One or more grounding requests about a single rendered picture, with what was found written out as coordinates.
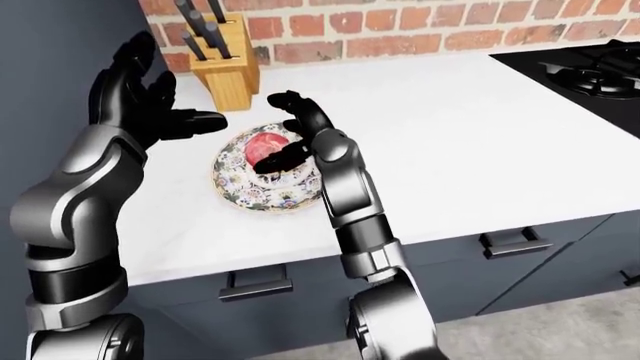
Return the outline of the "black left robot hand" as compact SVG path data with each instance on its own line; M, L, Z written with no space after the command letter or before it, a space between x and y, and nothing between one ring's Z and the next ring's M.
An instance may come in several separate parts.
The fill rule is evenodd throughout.
M155 38L146 31L119 47L109 68L99 72L91 87L89 123L120 128L143 149L160 140L189 139L227 128L220 113L173 107L177 81L171 71L143 85L156 50Z

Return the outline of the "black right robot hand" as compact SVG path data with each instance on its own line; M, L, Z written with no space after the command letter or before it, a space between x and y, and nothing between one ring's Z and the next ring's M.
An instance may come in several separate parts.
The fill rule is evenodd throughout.
M293 170L313 155L311 143L321 131L334 128L327 114L311 98L303 98L298 92L287 90L271 94L268 104L294 116L282 125L287 131L298 134L302 140L289 143L280 151L258 161L253 170L257 174L278 173Z

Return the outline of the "red raw steak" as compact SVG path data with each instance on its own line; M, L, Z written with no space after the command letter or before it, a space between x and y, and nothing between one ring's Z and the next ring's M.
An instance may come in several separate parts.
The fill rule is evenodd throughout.
M289 144L289 140L271 132L261 132L252 137L246 144L244 155L251 167L275 152L281 151Z

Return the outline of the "wooden knife block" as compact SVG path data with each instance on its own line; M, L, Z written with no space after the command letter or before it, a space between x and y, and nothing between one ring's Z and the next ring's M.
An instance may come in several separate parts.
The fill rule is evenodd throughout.
M260 70L242 14L226 14L219 26L231 54L223 59L219 50L208 47L204 38L194 38L206 56L199 60L189 54L190 70L210 92L218 112L249 110L252 98L259 93Z

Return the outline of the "floral patterned plate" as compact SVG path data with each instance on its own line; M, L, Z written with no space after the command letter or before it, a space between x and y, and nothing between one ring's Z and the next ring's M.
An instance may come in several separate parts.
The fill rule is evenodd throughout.
M321 199L321 176L312 158L293 170L257 174L244 155L247 142L256 134L280 134L289 143L301 140L281 122L244 131L222 147L212 163L212 185L224 200L250 212L277 213L304 209Z

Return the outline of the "dark grey tall cabinet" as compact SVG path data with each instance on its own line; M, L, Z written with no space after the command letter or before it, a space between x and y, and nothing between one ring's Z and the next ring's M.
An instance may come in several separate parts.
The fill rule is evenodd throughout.
M10 207L87 125L98 72L148 28L138 0L0 0L0 360L24 360L30 293Z

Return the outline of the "dark grey base cabinet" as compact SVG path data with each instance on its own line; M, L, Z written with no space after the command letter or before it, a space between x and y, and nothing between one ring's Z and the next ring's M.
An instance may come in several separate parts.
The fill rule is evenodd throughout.
M640 269L640 210L533 227L547 251L487 260L480 235L406 245L409 266L438 323L620 290ZM346 338L348 299L363 281L338 257L289 263L291 293L221 302L225 275L133 287L130 298L161 317L147 323L148 360L247 359ZM247 272L239 285L273 280Z

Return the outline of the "black gas cooktop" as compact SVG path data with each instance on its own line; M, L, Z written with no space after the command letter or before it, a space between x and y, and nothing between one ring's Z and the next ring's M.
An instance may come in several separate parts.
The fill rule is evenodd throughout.
M491 57L640 139L640 41Z

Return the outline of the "black burner grate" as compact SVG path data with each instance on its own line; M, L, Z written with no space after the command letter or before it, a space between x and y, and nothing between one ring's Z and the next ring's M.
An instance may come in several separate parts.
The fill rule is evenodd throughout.
M564 63L541 62L552 83L572 92L612 100L640 99L640 41L566 47Z

